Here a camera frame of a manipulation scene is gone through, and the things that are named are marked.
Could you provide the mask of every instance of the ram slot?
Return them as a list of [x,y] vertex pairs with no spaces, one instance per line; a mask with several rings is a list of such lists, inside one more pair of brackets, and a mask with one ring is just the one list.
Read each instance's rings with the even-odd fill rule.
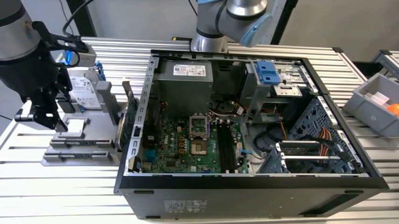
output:
[[220,156],[220,169],[225,173],[233,173],[234,166],[234,151],[232,146],[232,136],[229,126],[225,123],[217,124],[217,145],[218,145],[218,156]]

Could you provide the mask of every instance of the white wall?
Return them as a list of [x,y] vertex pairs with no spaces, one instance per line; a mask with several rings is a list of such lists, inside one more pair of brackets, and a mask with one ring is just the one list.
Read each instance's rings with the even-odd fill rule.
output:
[[166,41],[196,34],[186,0],[94,0],[88,7],[98,37]]
[[[49,32],[57,35],[62,34],[65,18],[61,10],[60,0],[21,0],[32,21],[42,21]],[[66,18],[70,17],[70,11],[65,0],[61,0]],[[78,34],[74,22],[70,23],[74,34]]]
[[399,0],[298,0],[281,45],[340,47],[353,61],[399,50]]

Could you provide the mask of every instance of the green circuit board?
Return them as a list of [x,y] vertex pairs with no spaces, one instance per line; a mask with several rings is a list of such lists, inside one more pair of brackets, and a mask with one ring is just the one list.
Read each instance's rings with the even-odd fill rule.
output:
[[[232,124],[229,130],[236,137],[236,141],[242,144],[238,125],[236,123]],[[205,152],[201,150],[201,144],[205,144]],[[233,144],[232,150],[234,155],[236,149],[237,146]],[[237,173],[248,173],[245,158],[242,158],[242,163],[237,166],[236,170]],[[156,162],[152,164],[152,173],[220,173],[214,122],[209,123],[208,139],[201,141],[189,139],[189,120],[162,120],[160,143],[157,145]]]

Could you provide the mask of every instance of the robotic arm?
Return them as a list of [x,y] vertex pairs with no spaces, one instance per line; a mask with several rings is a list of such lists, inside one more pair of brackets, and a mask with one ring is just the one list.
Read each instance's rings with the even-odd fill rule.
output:
[[[265,14],[266,0],[197,2],[197,34],[190,41],[192,51],[226,53],[225,36],[246,47],[260,42],[272,20],[270,14]],[[56,63],[49,53],[53,50],[73,52],[73,64]],[[30,108],[18,110],[14,116],[17,122],[40,124],[37,127],[44,126],[57,132],[66,131],[57,113],[57,104],[65,113],[74,112],[68,94],[72,84],[66,68],[92,66],[93,63],[93,50],[80,37],[50,34],[42,22],[32,22],[20,0],[1,0],[0,80],[18,93],[24,103],[28,100],[32,102]]]
[[253,47],[265,36],[272,15],[265,13],[266,0],[198,0],[196,37],[192,51],[226,53],[225,36]]
[[[53,50],[72,51],[77,62],[73,65],[56,63],[49,53]],[[64,112],[74,112],[66,68],[77,66],[78,54],[89,51],[78,37],[53,35],[42,22],[32,22],[20,0],[1,0],[0,80],[18,93],[24,103],[32,102],[30,108],[18,110],[17,122],[33,121],[49,129],[66,131],[57,113],[57,103]]]

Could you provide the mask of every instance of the black computer chassis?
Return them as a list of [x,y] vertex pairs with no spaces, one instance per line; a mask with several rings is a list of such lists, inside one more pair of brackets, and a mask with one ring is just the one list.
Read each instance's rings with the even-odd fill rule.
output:
[[[124,176],[126,149],[118,167],[114,193],[125,197],[138,219],[327,217],[388,190],[388,185],[352,134],[340,109],[307,58],[209,54],[152,50],[146,74],[156,58],[169,60],[294,60],[304,65],[324,97],[369,177],[321,176]],[[192,206],[196,211],[170,211]]]

